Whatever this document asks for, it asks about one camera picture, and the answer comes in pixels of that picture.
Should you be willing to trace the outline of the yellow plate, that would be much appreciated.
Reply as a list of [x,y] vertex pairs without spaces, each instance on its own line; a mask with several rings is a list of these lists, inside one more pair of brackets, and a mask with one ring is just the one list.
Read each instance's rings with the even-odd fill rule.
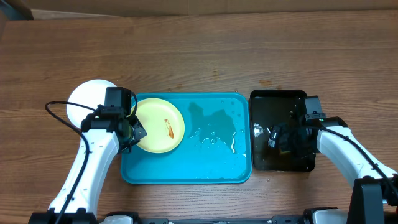
[[141,149],[161,154],[182,142],[185,122],[176,106],[160,98],[146,98],[135,107],[136,116],[147,133],[137,144]]

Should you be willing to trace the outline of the white plate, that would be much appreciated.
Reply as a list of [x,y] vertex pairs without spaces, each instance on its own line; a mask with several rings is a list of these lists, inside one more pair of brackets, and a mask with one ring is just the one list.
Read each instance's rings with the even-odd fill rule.
[[[116,87],[116,85],[100,79],[84,82],[72,91],[68,102],[87,106],[95,110],[98,105],[104,105],[107,87]],[[80,128],[81,122],[92,112],[92,110],[86,108],[67,104],[68,119],[77,128]]]

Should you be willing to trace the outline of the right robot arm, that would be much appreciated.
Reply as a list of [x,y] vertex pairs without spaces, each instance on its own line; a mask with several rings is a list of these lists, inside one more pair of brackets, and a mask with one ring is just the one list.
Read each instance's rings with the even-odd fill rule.
[[349,209],[309,208],[301,223],[397,223],[397,172],[377,160],[353,136],[339,117],[306,115],[292,125],[280,123],[267,129],[271,149],[289,152],[301,159],[317,153],[326,156],[352,188]]

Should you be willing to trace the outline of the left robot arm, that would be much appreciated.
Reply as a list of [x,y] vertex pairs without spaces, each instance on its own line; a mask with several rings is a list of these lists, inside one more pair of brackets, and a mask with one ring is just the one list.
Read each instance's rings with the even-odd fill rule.
[[83,119],[80,147],[68,177],[44,213],[34,212],[29,223],[97,223],[104,179],[117,154],[130,152],[145,129],[135,114],[100,105]]

